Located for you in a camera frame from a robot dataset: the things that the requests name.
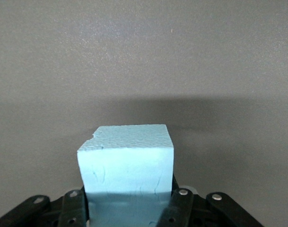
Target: gray table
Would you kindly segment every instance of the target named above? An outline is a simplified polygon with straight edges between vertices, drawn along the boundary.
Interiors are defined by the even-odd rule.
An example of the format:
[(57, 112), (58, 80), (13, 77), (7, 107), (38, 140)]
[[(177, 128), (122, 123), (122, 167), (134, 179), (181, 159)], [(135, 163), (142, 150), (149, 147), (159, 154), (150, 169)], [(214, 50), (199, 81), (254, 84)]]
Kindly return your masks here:
[(144, 123), (180, 184), (288, 226), (288, 1), (0, 0), (0, 216), (81, 187), (98, 126)]

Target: light blue foam block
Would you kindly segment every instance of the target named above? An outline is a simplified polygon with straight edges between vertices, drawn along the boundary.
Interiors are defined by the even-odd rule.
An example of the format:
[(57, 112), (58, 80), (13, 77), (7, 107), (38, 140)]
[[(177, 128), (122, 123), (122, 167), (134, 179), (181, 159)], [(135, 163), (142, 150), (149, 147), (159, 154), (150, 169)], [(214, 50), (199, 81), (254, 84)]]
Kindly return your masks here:
[(92, 227), (154, 227), (171, 196), (166, 125), (101, 126), (78, 150)]

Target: silver screw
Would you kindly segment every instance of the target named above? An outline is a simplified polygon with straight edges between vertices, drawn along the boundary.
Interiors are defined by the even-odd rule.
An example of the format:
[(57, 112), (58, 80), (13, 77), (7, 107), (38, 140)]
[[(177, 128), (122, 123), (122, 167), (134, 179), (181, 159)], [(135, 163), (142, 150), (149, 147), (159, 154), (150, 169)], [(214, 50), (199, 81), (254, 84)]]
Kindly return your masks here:
[(38, 204), (44, 200), (44, 197), (38, 197), (35, 201), (34, 204)]
[(187, 194), (188, 194), (188, 191), (185, 190), (185, 189), (181, 189), (181, 190), (179, 191), (179, 194), (180, 194), (180, 195), (187, 195)]
[(221, 200), (221, 199), (222, 199), (222, 196), (220, 196), (220, 195), (218, 195), (218, 194), (213, 194), (213, 195), (212, 195), (212, 198), (213, 198), (214, 200)]
[(73, 191), (72, 193), (69, 194), (69, 197), (75, 197), (77, 195), (78, 195), (78, 193), (76, 191)]

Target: block front face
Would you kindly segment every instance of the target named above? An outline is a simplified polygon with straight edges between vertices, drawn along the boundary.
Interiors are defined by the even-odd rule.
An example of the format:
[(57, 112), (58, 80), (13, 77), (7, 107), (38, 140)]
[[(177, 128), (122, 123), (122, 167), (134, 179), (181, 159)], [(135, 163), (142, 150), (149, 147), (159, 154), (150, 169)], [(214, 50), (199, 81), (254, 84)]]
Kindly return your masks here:
[(171, 196), (173, 145), (165, 125), (102, 126), (78, 150), (95, 227), (152, 227)]

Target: gray surface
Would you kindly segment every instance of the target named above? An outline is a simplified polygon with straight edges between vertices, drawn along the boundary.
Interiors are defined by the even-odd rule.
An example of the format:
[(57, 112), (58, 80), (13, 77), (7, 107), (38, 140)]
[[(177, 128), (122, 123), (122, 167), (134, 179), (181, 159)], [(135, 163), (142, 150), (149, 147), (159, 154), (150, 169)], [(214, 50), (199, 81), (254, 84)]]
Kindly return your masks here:
[(137, 123), (169, 126), (180, 184), (288, 226), (288, 1), (0, 0), (0, 215)]

